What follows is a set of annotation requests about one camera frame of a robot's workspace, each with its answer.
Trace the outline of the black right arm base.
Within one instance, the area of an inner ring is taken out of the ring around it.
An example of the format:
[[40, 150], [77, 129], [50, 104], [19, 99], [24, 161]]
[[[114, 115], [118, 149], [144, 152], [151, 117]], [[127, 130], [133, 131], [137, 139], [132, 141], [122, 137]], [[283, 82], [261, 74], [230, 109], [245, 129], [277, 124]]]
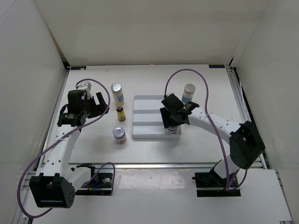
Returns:
[[195, 181], [197, 197], [240, 197], [241, 192], [235, 189], [238, 186], [238, 180], [235, 178], [229, 188], [226, 190], [226, 179], [218, 180], [211, 176], [209, 172], [195, 173], [192, 177]]

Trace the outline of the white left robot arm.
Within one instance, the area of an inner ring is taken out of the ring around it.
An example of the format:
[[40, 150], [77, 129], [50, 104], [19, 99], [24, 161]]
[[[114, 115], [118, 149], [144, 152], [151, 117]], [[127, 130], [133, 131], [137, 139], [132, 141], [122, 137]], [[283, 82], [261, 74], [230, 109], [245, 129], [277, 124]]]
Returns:
[[92, 187], [98, 181], [98, 175], [87, 168], [70, 169], [69, 161], [86, 120], [106, 114], [109, 108], [101, 92], [92, 96], [88, 90], [72, 90], [67, 98], [59, 113], [54, 147], [40, 173], [29, 181], [39, 208], [70, 208], [83, 184]]

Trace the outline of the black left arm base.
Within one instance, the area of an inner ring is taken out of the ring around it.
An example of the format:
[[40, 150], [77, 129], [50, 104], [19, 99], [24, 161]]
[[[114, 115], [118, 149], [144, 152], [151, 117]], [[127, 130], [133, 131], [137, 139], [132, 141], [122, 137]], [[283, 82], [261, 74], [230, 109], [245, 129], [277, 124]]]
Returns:
[[[102, 169], [106, 166], [112, 167], [112, 172], [104, 172]], [[79, 188], [76, 191], [77, 196], [111, 196], [114, 190], [114, 179], [116, 174], [115, 165], [112, 162], [107, 162], [101, 165], [99, 168], [95, 167], [91, 163], [81, 163], [75, 168], [72, 168], [72, 171], [78, 170], [79, 168], [88, 168], [90, 169], [91, 181], [87, 181], [88, 184], [83, 188]]]

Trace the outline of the tall white shaker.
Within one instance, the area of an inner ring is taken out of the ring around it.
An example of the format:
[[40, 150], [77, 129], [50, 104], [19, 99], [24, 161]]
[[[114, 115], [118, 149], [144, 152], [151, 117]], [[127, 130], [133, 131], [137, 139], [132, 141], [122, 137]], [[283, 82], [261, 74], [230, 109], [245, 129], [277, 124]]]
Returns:
[[119, 83], [114, 83], [111, 85], [111, 91], [112, 91], [115, 104], [117, 106], [123, 106], [125, 101], [122, 92], [122, 86]]
[[184, 87], [182, 102], [184, 104], [192, 101], [193, 95], [195, 93], [196, 87], [193, 84], [186, 84]]

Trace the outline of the red-lid jar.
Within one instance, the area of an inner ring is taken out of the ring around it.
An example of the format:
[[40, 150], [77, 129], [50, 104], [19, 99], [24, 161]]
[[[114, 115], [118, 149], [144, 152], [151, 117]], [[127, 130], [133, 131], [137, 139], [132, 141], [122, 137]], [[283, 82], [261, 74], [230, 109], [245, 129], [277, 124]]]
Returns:
[[165, 133], [180, 135], [181, 134], [180, 126], [170, 126], [165, 129]]
[[125, 132], [124, 127], [116, 126], [113, 129], [112, 133], [113, 133], [113, 136], [118, 144], [123, 144], [126, 142], [127, 137], [126, 137], [126, 132]]

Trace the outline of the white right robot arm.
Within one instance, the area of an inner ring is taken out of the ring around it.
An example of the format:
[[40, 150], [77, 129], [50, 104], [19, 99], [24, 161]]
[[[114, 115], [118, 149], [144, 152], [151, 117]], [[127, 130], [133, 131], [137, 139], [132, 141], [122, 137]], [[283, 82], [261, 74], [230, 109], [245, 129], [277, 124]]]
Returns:
[[162, 100], [160, 109], [165, 129], [188, 124], [202, 128], [217, 136], [221, 148], [223, 143], [229, 144], [229, 154], [223, 152], [223, 159], [204, 173], [200, 179], [211, 187], [230, 188], [232, 179], [240, 169], [247, 170], [265, 150], [264, 142], [256, 125], [251, 121], [235, 123], [209, 114], [192, 101], [184, 104], [174, 94]]

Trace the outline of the small yellow bottle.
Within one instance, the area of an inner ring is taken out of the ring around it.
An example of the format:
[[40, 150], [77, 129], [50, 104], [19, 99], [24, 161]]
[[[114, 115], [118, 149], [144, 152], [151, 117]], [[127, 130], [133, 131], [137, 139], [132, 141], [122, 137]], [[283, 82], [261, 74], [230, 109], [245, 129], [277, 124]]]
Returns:
[[116, 107], [116, 111], [117, 111], [117, 117], [118, 117], [118, 120], [123, 122], [126, 120], [126, 115], [125, 115], [125, 112], [123, 110], [123, 107], [121, 105], [118, 105]]

